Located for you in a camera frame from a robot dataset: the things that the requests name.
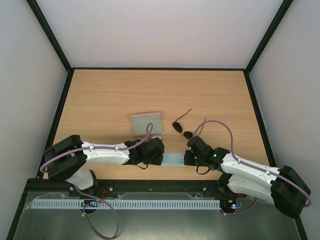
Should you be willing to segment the light blue cleaning cloth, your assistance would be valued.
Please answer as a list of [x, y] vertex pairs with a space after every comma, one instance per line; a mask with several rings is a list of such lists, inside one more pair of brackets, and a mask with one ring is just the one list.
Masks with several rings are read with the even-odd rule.
[[164, 153], [162, 158], [162, 167], [183, 167], [184, 153]]

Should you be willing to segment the pink glasses case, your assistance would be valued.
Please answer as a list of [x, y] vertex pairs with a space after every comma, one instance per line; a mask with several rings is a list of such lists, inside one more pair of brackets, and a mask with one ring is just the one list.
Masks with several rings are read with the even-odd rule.
[[150, 131], [148, 124], [153, 125], [151, 135], [162, 134], [164, 131], [160, 112], [133, 114], [130, 116], [130, 122], [132, 124], [132, 135], [135, 137], [146, 135]]

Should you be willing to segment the black aviator sunglasses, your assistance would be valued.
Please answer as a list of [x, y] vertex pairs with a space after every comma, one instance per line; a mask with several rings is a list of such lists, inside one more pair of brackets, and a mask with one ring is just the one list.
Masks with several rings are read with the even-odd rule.
[[192, 109], [189, 109], [186, 113], [184, 113], [183, 115], [181, 115], [180, 117], [178, 117], [171, 125], [173, 127], [173, 129], [179, 133], [180, 135], [182, 135], [184, 138], [186, 138], [187, 140], [190, 140], [193, 137], [193, 133], [191, 131], [187, 131], [185, 130], [185, 128], [181, 125], [181, 123], [179, 122], [180, 119], [182, 119], [185, 115], [187, 115]]

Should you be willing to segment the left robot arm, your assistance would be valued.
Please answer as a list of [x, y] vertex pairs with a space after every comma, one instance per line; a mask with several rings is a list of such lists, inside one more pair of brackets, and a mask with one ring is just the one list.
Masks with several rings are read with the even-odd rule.
[[84, 166], [93, 164], [160, 166], [165, 146], [158, 137], [149, 140], [125, 141], [104, 145], [82, 141], [71, 135], [44, 152], [45, 163], [40, 167], [51, 181], [66, 181], [86, 190], [95, 184], [95, 174]]

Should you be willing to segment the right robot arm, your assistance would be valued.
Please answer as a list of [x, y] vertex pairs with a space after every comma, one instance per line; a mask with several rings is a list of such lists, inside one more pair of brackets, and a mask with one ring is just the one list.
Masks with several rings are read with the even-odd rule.
[[225, 148], [212, 148], [199, 136], [189, 139], [187, 146], [185, 165], [221, 172], [218, 191], [224, 196], [249, 195], [266, 201], [293, 219], [300, 216], [309, 202], [310, 188], [290, 166], [261, 165], [233, 155]]

